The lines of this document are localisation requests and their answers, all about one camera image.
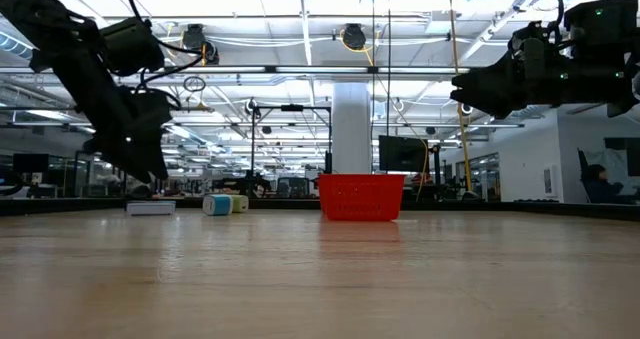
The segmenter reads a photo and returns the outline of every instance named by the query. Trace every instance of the workstation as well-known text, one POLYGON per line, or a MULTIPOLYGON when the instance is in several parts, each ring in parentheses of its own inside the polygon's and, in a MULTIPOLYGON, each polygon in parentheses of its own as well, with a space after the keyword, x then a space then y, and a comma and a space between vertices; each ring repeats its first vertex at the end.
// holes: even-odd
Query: workstation
POLYGON ((635 338, 637 2, 0 0, 0 327, 635 338))

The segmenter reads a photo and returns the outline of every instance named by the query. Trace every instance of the wall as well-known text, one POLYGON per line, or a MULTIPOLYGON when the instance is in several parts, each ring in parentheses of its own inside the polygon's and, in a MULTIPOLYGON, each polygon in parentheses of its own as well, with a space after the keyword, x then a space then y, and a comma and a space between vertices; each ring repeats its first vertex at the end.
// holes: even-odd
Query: wall
MULTIPOLYGON (((556 110, 544 113, 543 119, 523 121, 522 129, 498 129, 487 143, 469 147, 469 158, 498 153, 500 155, 500 189, 503 202, 518 199, 556 199, 563 201, 558 116, 556 110), (544 192, 543 171, 556 167, 557 197, 544 192)), ((441 160, 455 164, 464 160, 462 149, 446 150, 441 160)))
POLYGON ((43 153, 74 158, 76 151, 90 138, 89 134, 63 133, 59 128, 44 129, 44 135, 33 134, 31 129, 0 130, 0 154, 43 153))
POLYGON ((567 203, 586 203, 580 182, 578 149, 601 151, 605 149, 604 138, 640 137, 640 125, 626 115, 607 118, 604 107, 576 115, 566 114, 567 109, 560 110, 558 116, 564 198, 567 203))

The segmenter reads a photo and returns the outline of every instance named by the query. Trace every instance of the metal frame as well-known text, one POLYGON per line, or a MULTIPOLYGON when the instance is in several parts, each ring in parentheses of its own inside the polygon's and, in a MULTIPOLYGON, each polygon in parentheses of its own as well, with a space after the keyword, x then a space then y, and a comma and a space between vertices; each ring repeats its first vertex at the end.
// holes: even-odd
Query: metal frame
MULTIPOLYGON (((253 177, 254 173, 255 173, 255 154, 256 154, 256 127, 258 126, 296 126, 297 123, 282 123, 283 125, 273 125, 273 123, 269 123, 269 125, 258 125, 262 120, 264 120, 269 114, 271 114, 271 112, 273 112, 274 110, 283 110, 287 107, 287 105, 282 105, 282 106, 274 106, 274 105, 265 105, 265 106, 255 106, 253 108, 253 110, 251 111, 251 177, 253 177), (262 115, 262 117, 256 121, 256 111, 259 110, 266 110, 266 112, 262 115)), ((329 113, 329 122, 327 123, 325 120, 322 120, 324 126, 327 126, 329 128, 329 145, 328 145, 328 149, 327 152, 328 153, 332 153, 332 139, 333 139, 333 123, 332 123, 332 115, 331 115, 331 107, 319 107, 319 106, 297 106, 298 108, 301 108, 302 111, 304 110, 311 110, 313 112, 314 115, 316 115, 318 118, 320 118, 320 115, 318 114, 317 110, 326 110, 329 113)))

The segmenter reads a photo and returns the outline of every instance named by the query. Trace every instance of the ceiling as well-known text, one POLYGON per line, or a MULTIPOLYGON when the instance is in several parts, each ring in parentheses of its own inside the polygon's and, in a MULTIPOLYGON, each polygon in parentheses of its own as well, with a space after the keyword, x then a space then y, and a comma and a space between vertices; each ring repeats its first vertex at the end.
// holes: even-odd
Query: ceiling
MULTIPOLYGON (((132 16, 126 0, 60 0, 67 8, 84 16, 92 17, 100 27, 117 23, 132 16)), ((589 0, 565 0, 567 7, 589 0)), ((178 45, 181 33, 188 24, 205 26, 205 34, 220 53, 220 66, 376 66, 391 67, 441 67, 449 69, 438 75, 393 75, 389 95, 395 99, 398 110, 410 123, 455 123, 457 106, 451 102, 449 83, 453 68, 454 41, 451 33, 449 0, 136 0, 144 17, 153 22, 154 34, 164 41, 178 45), (367 47, 373 50, 371 61, 364 53, 347 50, 340 41, 340 32, 346 24, 360 24, 367 35, 367 47)), ((531 20, 548 22, 556 16, 556 0, 453 0, 456 13, 456 51, 462 67, 486 66, 495 62, 505 51, 511 33, 531 20)), ((0 20, 0 34, 19 43, 29 42, 6 20, 0 20)), ((49 100, 49 106, 67 106, 71 97, 51 73, 34 75, 28 70, 27 55, 16 55, 15 48, 2 46, 0 51, 0 79, 8 85, 37 90, 49 100)), ((180 65, 191 60, 185 54, 174 56, 166 53, 167 64, 180 65)), ((178 145, 193 145, 180 148, 179 157, 168 157, 184 164, 184 156, 207 157, 217 165, 242 167, 237 155, 246 153, 247 133, 250 128, 230 128, 230 123, 246 123, 248 116, 245 104, 255 100, 260 105, 304 104, 331 106, 336 80, 366 81, 371 92, 375 86, 375 99, 385 101, 386 74, 384 84, 371 76, 348 77, 345 75, 316 73, 295 74, 250 74, 216 73, 198 74, 207 83, 200 94, 190 97, 183 89, 183 81, 193 74, 164 78, 153 85, 180 94, 183 106, 193 108, 200 104, 207 111, 174 113, 175 122, 205 123, 209 126, 189 127, 189 139, 180 135, 168 135, 166 147, 169 151, 178 145), (203 150, 202 143, 222 146, 224 153, 203 150)), ((123 83, 135 85, 138 78, 124 78, 123 83)), ((0 102, 6 98, 0 96, 0 102)), ((392 123, 403 119, 393 110, 392 123)), ((380 122, 386 122, 381 113, 380 122)), ((20 120, 51 122, 83 122, 81 116, 67 113, 66 116, 43 117, 29 112, 21 113, 20 120)), ((264 119, 268 123, 296 123, 295 127, 273 126, 272 133, 260 139, 275 144, 280 140, 281 149, 261 148, 264 162, 274 162, 273 157, 290 152, 291 159, 278 159, 287 166, 312 163, 322 158, 326 143, 317 140, 328 138, 328 130, 322 125, 326 114, 305 112, 282 113, 274 111, 264 119), (300 139, 283 146, 282 139, 300 139)), ((483 113, 475 112, 470 121, 484 122, 483 113)), ((382 133, 383 128, 375 128, 382 133)), ((418 128, 425 133, 424 126, 418 128)), ((409 128, 394 128, 398 135, 413 136, 409 128)), ((487 129, 478 130, 477 140, 486 140, 487 129)), ((455 136, 451 128, 439 129, 432 139, 447 139, 455 136)))

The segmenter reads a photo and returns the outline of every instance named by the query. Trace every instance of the red basket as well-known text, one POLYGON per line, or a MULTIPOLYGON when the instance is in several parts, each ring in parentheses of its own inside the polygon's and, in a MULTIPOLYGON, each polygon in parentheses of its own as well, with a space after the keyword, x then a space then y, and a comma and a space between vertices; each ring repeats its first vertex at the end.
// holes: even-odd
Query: red basket
POLYGON ((330 220, 388 221, 398 218, 404 175, 320 175, 320 205, 330 220))

